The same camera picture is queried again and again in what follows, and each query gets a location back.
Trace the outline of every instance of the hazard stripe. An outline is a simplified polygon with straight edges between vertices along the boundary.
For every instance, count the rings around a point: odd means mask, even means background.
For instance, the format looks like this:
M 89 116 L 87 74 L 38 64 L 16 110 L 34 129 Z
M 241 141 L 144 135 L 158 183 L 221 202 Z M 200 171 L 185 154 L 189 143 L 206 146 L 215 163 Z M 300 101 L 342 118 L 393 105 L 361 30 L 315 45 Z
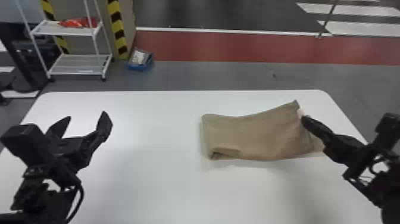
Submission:
M 111 30 L 114 34 L 115 47 L 118 51 L 118 56 L 121 59 L 128 58 L 128 46 L 124 33 L 124 24 L 120 11 L 120 3 L 118 0 L 108 0 L 108 13 L 110 15 Z
M 40 4 L 42 5 L 43 12 L 45 13 L 48 20 L 55 21 L 54 10 L 48 0 L 41 0 Z M 56 36 L 55 41 L 57 45 L 61 48 L 63 53 L 69 54 L 68 45 L 65 39 L 62 36 Z

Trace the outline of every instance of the small box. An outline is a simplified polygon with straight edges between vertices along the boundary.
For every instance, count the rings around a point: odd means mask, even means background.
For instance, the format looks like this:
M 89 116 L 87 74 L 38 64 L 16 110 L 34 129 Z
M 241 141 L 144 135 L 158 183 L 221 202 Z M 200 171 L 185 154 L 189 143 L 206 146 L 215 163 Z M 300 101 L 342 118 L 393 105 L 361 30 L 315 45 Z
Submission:
M 127 62 L 127 67 L 129 70 L 144 71 L 151 66 L 152 62 L 153 53 L 134 48 Z

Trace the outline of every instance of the white floor line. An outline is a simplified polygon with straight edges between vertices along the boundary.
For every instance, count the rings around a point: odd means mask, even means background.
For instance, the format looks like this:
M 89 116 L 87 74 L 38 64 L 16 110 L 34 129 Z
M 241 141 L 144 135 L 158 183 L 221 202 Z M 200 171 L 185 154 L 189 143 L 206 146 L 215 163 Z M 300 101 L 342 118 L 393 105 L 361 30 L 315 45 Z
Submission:
M 39 91 L 34 91 L 34 92 L 28 92 L 28 93 L 21 93 L 21 92 L 16 92 L 13 90 L 6 90 L 2 91 L 1 95 L 4 98 L 35 98 L 39 94 Z
M 400 37 L 400 24 L 330 21 L 326 29 L 333 35 Z
M 5 47 L 1 41 L 0 41 L 0 52 L 7 52 L 7 49 L 5 49 Z
M 340 0 L 342 2 L 380 2 L 378 0 Z
M 1 72 L 10 73 L 10 72 L 12 72 L 14 69 L 15 69 L 14 66 L 2 66 L 2 67 L 0 67 L 0 73 L 1 73 Z
M 258 35 L 288 35 L 288 36 L 317 36 L 317 32 L 284 32 L 284 31 L 258 31 L 258 30 L 223 30 L 223 29 L 189 29 L 189 28 L 157 28 L 137 27 L 140 31 L 167 31 L 167 32 L 188 32 L 188 33 L 241 33 Z M 323 36 L 332 36 L 330 33 L 323 33 Z
M 328 14 L 331 4 L 313 4 L 313 3 L 297 3 L 304 11 L 308 13 Z M 373 16 L 393 16 L 400 17 L 400 11 L 392 7 L 377 6 L 355 6 L 355 5 L 338 5 L 334 14 L 342 15 L 373 15 Z

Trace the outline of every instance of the table surface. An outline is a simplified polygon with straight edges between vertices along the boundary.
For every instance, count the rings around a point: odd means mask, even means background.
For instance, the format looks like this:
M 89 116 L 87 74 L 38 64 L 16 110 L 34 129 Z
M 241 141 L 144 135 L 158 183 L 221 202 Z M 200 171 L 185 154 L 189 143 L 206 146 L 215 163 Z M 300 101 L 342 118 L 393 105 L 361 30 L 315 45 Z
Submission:
M 380 211 L 322 153 L 280 161 L 210 161 L 201 116 L 241 116 L 297 99 L 306 114 L 364 141 L 323 91 L 52 92 L 22 123 L 43 131 L 72 116 L 65 136 L 94 130 L 102 110 L 114 128 L 78 175 L 85 200 L 72 223 L 380 223 Z M 0 156 L 0 211 L 25 165 Z

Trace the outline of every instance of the shelf rack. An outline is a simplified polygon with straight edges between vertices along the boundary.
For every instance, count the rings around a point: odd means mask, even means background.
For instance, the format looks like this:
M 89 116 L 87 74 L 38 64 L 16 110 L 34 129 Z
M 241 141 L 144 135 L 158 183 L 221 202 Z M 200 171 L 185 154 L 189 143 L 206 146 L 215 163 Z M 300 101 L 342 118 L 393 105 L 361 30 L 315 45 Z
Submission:
M 99 5 L 97 0 L 93 0 L 97 17 L 99 18 L 98 25 L 93 27 L 92 20 L 88 19 L 89 27 L 86 28 L 73 28 L 73 27 L 63 27 L 58 24 L 57 21 L 47 20 L 46 15 L 42 10 L 43 20 L 34 28 L 30 29 L 28 21 L 25 17 L 24 11 L 21 7 L 20 0 L 15 0 L 17 4 L 17 8 L 22 16 L 22 19 L 25 23 L 26 29 L 29 31 L 29 36 L 32 40 L 33 45 L 35 46 L 35 50 L 37 55 L 39 56 L 40 63 L 43 66 L 43 69 L 46 71 L 47 78 L 49 80 L 53 79 L 53 75 L 65 75 L 65 74 L 77 74 L 77 75 L 100 75 L 103 81 L 106 81 L 106 72 L 110 62 L 113 60 L 113 54 L 111 52 L 110 42 L 108 40 L 107 33 L 105 31 L 105 27 L 102 21 L 101 13 L 99 10 Z M 91 18 L 88 0 L 83 0 L 83 4 L 85 5 L 86 17 Z M 108 47 L 109 54 L 100 54 L 98 49 L 98 44 L 96 41 L 96 37 L 100 30 L 103 30 L 105 40 Z M 96 54 L 65 54 L 63 53 L 60 46 L 58 46 L 61 55 L 57 58 L 57 60 L 53 63 L 51 68 L 47 68 L 43 57 L 40 53 L 38 44 L 36 43 L 35 36 L 41 35 L 51 35 L 54 38 L 55 36 L 85 36 L 91 37 L 93 40 L 93 45 L 95 47 Z

